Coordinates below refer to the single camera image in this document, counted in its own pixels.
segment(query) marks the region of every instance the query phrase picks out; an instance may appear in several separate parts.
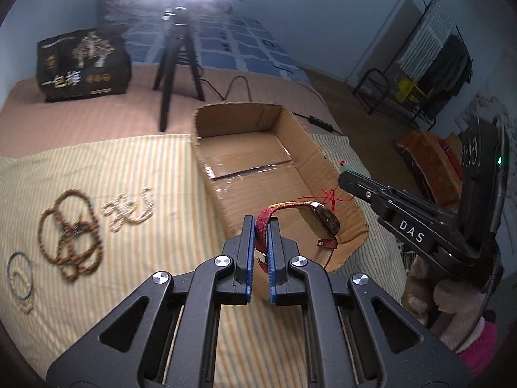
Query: tripod leg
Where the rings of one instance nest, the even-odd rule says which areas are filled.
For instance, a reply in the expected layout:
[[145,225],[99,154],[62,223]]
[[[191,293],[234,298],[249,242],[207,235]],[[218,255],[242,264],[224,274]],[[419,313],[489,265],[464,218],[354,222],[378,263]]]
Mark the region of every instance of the tripod leg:
[[174,37],[171,36],[170,33],[168,33],[165,37],[165,49],[164,49],[164,53],[162,54],[162,57],[160,60],[160,65],[158,67],[158,72],[156,73],[156,78],[154,79],[153,90],[158,90],[158,88],[160,87],[162,76],[164,75],[165,63],[167,61],[167,53],[171,50],[173,40],[174,40]]
[[165,78],[164,88],[162,89],[162,103],[160,111],[160,132],[165,132],[169,123],[169,108],[171,104],[172,88],[174,86],[174,73],[176,72],[176,63],[178,61],[179,50],[182,47],[182,41],[175,39],[171,43],[171,50],[167,52],[167,59],[164,63]]
[[187,50],[187,57],[189,59],[190,69],[192,70],[192,77],[194,78],[194,84],[197,90],[197,98],[204,102],[205,94],[203,93],[203,88],[201,87],[201,80],[195,60],[194,41],[192,41],[192,37],[190,36],[190,30],[188,31],[187,37],[185,38],[185,49]]

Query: open cardboard box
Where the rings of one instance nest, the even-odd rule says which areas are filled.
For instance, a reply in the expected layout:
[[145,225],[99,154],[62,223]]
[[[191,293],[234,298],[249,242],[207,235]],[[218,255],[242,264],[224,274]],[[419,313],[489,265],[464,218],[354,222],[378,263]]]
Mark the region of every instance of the open cardboard box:
[[[338,185],[338,172],[303,125],[280,105],[218,103],[195,114],[192,144],[227,237],[239,235],[245,215],[256,217],[271,204],[321,197]],[[337,187],[335,215],[341,230],[327,271],[335,271],[366,240],[368,227],[357,201]],[[275,213],[283,237],[301,255],[324,265],[331,251],[296,209]],[[255,263],[253,292],[268,299],[268,277]]]

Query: blue plaid bedding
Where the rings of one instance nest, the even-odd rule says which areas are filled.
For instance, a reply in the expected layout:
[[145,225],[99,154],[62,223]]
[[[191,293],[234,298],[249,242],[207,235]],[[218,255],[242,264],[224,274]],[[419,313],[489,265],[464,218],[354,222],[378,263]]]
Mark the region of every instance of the blue plaid bedding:
[[[163,20],[135,19],[120,23],[128,28],[124,38],[131,61],[159,63],[164,53]],[[255,19],[227,14],[195,15],[192,31],[197,62],[202,67],[251,71],[310,85],[303,70]]]

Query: red string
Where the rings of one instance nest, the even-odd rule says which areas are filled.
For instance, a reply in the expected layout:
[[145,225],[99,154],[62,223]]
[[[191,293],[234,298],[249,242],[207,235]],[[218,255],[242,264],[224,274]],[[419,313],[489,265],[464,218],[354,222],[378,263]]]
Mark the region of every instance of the red string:
[[323,198],[323,204],[327,204],[330,202],[330,210],[335,211],[335,202],[340,201],[342,203],[348,203],[349,201],[352,201],[355,198],[355,195],[352,195],[349,199],[339,199],[335,197],[335,190],[337,190],[338,187],[336,186],[333,190],[330,190],[329,192],[326,192],[324,189],[321,188],[321,190],[325,193],[325,195],[319,195],[317,197],[313,195],[309,195],[307,197],[298,197],[298,199],[305,199],[305,198]]

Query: watch face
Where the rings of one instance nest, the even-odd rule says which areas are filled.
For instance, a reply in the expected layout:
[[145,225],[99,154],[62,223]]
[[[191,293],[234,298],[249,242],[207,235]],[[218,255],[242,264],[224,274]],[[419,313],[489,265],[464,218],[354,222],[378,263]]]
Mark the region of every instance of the watch face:
[[333,212],[330,211],[329,208],[324,206],[321,203],[313,202],[311,203],[312,210],[314,211],[316,217],[320,221],[320,223],[324,226],[325,230],[331,236],[336,236],[339,233],[339,229],[341,225],[339,223],[338,218],[335,216]]

